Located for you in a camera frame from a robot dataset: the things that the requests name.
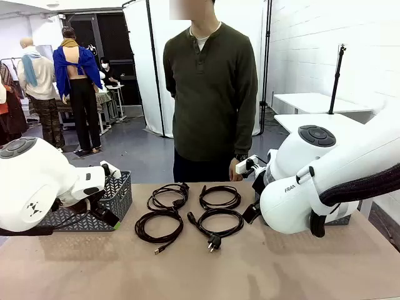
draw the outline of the man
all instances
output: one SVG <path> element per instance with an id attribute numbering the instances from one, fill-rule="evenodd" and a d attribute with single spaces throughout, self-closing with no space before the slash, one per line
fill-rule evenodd
<path id="1" fill-rule="evenodd" d="M 18 79 L 21 88 L 39 115 L 43 139 L 55 148 L 62 149 L 65 140 L 60 128 L 56 104 L 56 90 L 53 63 L 41 56 L 30 37 L 20 42 L 24 56 L 18 64 Z"/>
<path id="2" fill-rule="evenodd" d="M 164 50 L 166 86 L 175 99 L 176 182 L 243 180 L 235 167 L 251 148 L 258 91 L 253 48 L 247 36 L 217 20 L 214 2 L 182 0 L 192 26 Z"/>
<path id="3" fill-rule="evenodd" d="M 86 156 L 101 150 L 95 92 L 103 87 L 93 53 L 78 46 L 74 29 L 64 27 L 62 36 L 64 41 L 53 54 L 57 88 L 65 104 L 66 96 L 69 95 L 81 145 L 79 155 Z"/>
<path id="4" fill-rule="evenodd" d="M 114 68 L 110 66 L 110 60 L 102 57 L 100 59 L 101 62 L 101 71 L 106 75 L 104 78 L 104 83 L 107 86 L 118 85 L 118 81 L 120 80 L 119 74 L 116 72 Z"/>

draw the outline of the blue scarf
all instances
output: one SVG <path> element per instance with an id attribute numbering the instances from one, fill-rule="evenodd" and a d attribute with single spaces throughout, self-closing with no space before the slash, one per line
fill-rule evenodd
<path id="1" fill-rule="evenodd" d="M 32 59 L 40 58 L 40 54 L 38 53 L 29 53 L 25 54 L 22 57 L 22 63 L 24 64 L 24 71 L 26 82 L 31 84 L 32 86 L 38 86 L 38 80 L 36 80 L 35 70 L 33 69 Z"/>

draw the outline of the plastic basket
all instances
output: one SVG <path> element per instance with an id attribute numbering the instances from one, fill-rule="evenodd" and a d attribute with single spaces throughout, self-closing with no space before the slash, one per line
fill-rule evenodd
<path id="1" fill-rule="evenodd" d="M 112 211 L 120 221 L 124 219 L 129 207 L 132 204 L 131 172 L 121 171 L 121 175 L 122 177 L 119 179 L 113 177 L 110 179 L 104 188 L 104 198 L 99 202 L 103 207 Z M 56 226 L 65 219 L 71 217 L 74 213 L 75 212 L 72 212 L 68 208 L 62 207 L 55 212 L 49 212 L 39 226 Z M 80 217 L 81 215 L 73 217 L 68 222 L 73 222 Z M 89 214 L 85 219 L 77 224 L 62 228 L 58 231 L 107 232 L 114 231 L 114 228 Z"/>

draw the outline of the white backdrop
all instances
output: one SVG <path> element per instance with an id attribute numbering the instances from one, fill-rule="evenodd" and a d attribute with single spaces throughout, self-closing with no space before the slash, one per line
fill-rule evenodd
<path id="1" fill-rule="evenodd" d="M 256 124 L 253 134 L 260 132 L 259 105 L 263 84 L 261 73 L 263 65 L 262 27 L 263 0 L 217 0 L 215 4 L 217 18 L 242 32 L 250 38 L 256 56 L 257 73 L 260 79 L 257 95 Z M 174 99 L 166 89 L 163 68 L 163 52 L 167 41 L 190 26 L 190 21 L 172 21 L 169 19 L 169 1 L 150 0 L 151 19 L 156 50 L 159 86 L 161 90 L 162 113 L 166 136 L 173 137 Z M 156 77 L 149 33 L 146 1 L 138 0 L 124 9 L 129 39 L 135 55 L 137 81 L 142 96 L 147 128 L 156 134 L 162 134 L 159 112 Z"/>

